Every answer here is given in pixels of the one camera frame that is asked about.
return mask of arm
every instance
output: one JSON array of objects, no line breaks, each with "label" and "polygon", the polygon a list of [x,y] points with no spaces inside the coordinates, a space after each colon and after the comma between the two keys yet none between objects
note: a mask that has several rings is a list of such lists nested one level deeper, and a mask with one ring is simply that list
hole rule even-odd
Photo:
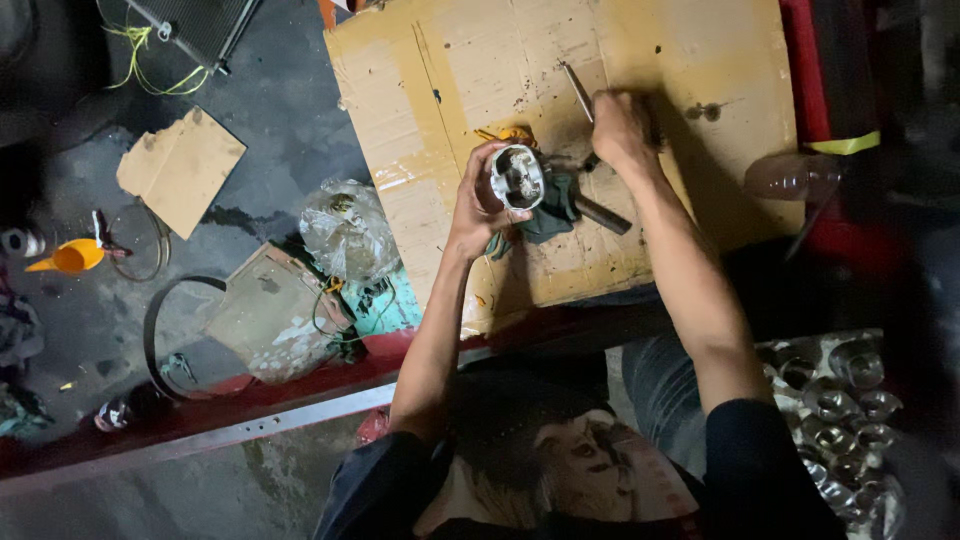
[{"label": "arm", "polygon": [[412,432],[428,445],[443,437],[446,426],[447,390],[457,368],[470,266],[483,255],[497,230],[531,217],[530,212],[506,211],[499,201],[488,200],[477,190],[478,181],[490,176],[490,157],[509,144],[492,140],[470,154],[437,279],[396,381],[390,431]]},{"label": "arm", "polygon": [[634,195],[657,289],[693,359],[705,414],[737,398],[772,403],[743,309],[647,144],[642,110],[627,93],[598,92],[593,105],[594,150]]}]

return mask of orange funnel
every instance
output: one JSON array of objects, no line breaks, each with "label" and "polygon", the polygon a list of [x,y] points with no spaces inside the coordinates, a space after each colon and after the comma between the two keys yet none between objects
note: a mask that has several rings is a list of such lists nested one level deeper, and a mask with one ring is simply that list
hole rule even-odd
[{"label": "orange funnel", "polygon": [[104,259],[104,250],[97,247],[97,241],[90,238],[70,240],[63,244],[54,255],[27,267],[27,272],[60,270],[67,274],[79,274],[89,270]]}]

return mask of green rag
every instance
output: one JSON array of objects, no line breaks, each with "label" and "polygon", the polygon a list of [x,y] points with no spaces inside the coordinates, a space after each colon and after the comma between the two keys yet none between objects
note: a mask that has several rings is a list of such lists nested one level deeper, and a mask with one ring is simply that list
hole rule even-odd
[{"label": "green rag", "polygon": [[[557,234],[573,231],[573,222],[580,217],[573,207],[573,196],[570,194],[574,180],[571,175],[557,174],[544,182],[543,200],[531,210],[533,218],[516,224],[526,241],[542,244]],[[484,255],[500,260],[510,248],[510,240],[502,233],[497,233],[487,245]]]}]

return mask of hand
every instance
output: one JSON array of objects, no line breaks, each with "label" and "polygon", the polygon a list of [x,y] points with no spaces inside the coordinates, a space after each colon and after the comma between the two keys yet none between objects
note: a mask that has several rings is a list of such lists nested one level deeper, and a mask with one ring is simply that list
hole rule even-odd
[{"label": "hand", "polygon": [[474,260],[487,250],[487,244],[497,231],[533,217],[529,210],[513,212],[504,209],[490,188],[491,158],[497,150],[511,144],[508,140],[489,140],[470,153],[467,171],[457,188],[457,206],[453,210],[447,250]]},{"label": "hand", "polygon": [[600,90],[593,94],[593,151],[614,169],[632,161],[657,160],[649,144],[649,118],[634,96],[624,91]]}]

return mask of cardboard piece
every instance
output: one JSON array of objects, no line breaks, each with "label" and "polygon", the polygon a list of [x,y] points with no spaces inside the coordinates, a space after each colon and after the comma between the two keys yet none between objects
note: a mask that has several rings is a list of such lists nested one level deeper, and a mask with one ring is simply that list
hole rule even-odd
[{"label": "cardboard piece", "polygon": [[[264,244],[227,279],[227,294],[204,333],[237,353],[260,380],[302,377],[328,358],[330,335],[353,324],[337,297],[321,288],[302,262]],[[324,333],[312,321],[318,295]]]},{"label": "cardboard piece", "polygon": [[[558,59],[588,92],[655,94],[667,136],[660,160],[707,236],[728,250],[803,222],[799,203],[749,200],[755,159],[796,149],[777,0],[393,0],[325,42],[342,102],[424,307],[449,231],[474,129],[530,126],[548,155],[581,161],[592,130]],[[582,191],[636,225],[617,236],[590,221],[518,243],[470,273],[462,335],[549,306],[653,279],[630,193],[606,165]]]},{"label": "cardboard piece", "polygon": [[247,147],[199,107],[120,160],[117,182],[184,240],[190,237]]}]

